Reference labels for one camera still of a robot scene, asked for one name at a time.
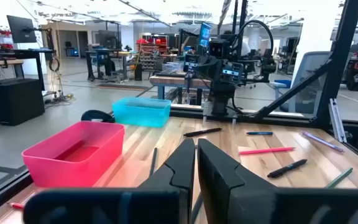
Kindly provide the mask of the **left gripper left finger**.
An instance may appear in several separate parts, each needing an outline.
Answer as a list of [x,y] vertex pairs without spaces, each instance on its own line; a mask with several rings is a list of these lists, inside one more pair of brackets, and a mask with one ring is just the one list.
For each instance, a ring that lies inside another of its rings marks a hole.
[[45,190],[25,205],[24,223],[189,223],[195,144],[184,140],[143,183],[131,188]]

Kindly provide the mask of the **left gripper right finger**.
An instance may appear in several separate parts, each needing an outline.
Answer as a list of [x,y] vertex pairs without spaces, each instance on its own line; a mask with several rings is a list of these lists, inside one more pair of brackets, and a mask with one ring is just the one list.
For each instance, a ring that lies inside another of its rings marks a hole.
[[198,175],[209,223],[358,223],[358,189],[276,187],[207,139]]

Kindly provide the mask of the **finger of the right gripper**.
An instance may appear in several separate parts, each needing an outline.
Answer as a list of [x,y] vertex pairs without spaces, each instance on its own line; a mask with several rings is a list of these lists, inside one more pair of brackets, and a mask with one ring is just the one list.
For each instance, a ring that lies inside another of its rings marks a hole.
[[215,82],[239,83],[244,73],[244,65],[241,63],[223,63],[217,74],[214,76]]
[[199,77],[210,77],[210,64],[200,64],[200,55],[186,54],[184,59],[183,71],[186,74],[193,74]]

